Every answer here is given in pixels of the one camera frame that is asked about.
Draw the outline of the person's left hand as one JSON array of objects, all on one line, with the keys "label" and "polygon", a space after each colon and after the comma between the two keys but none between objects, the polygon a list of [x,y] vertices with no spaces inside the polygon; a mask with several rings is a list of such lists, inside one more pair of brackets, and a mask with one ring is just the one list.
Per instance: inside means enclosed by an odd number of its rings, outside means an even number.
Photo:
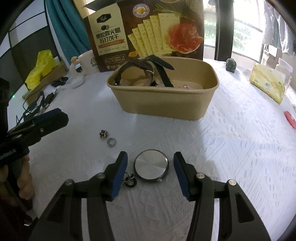
[{"label": "person's left hand", "polygon": [[[25,200],[30,200],[34,196],[33,178],[30,173],[29,160],[29,155],[22,157],[22,171],[16,182],[20,189],[18,195],[20,198]],[[11,205],[16,205],[14,204],[15,200],[10,196],[4,186],[4,181],[7,179],[8,173],[8,166],[4,166],[4,168],[1,169],[1,199],[7,201]]]}]

